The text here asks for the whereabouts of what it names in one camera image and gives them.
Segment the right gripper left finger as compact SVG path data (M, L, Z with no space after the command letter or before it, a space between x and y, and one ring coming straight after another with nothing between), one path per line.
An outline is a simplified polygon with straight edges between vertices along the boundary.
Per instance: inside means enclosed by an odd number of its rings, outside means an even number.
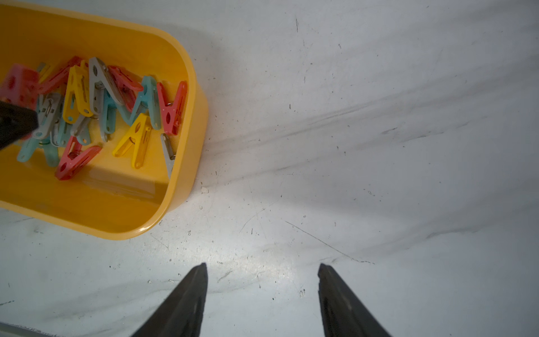
M199 336L208 289L205 263L188 272L134 336Z

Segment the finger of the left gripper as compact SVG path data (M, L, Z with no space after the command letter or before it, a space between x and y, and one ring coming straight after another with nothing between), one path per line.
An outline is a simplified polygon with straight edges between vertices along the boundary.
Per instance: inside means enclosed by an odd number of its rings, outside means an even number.
M38 116L34 110L1 102L0 147L2 150L17 140L32 135L38 127Z

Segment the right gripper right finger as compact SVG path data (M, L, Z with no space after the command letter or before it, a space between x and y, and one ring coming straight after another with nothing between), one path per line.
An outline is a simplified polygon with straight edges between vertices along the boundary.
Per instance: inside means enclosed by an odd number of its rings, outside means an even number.
M321 264L318 277L325 336L390 337L333 267Z

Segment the yellow plastic storage box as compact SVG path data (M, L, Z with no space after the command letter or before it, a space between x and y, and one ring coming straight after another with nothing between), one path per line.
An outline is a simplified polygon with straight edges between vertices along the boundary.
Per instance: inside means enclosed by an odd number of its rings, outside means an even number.
M130 22L47 8L18 1L1 3L1 84L15 64L39 73L39 84L61 63L78 56L97 57L164 85L169 102L181 81L188 97L177 136L168 135L175 153L168 179L161 129L152 128L142 168L131 166L133 149L112 152L131 126L131 112L117 107L116 131L108 142L100 134L99 117L91 117L92 143L102 150L74 177L59 181L42 149L27 162L17 161L25 136L1 150L1 206L59 226L108 240L127 240L148 231L170 210L182 204L195 182L209 118L206 96L193 63L169 33ZM60 119L47 137L61 159L72 124Z

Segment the grey clothespin bottom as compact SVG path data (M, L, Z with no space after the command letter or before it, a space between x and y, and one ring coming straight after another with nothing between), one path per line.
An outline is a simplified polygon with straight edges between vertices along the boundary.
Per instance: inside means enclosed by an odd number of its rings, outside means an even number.
M165 133L161 134L161 145L164 153L164 161L167 169L168 179L171 179L175 164L175 153L173 151L171 139Z

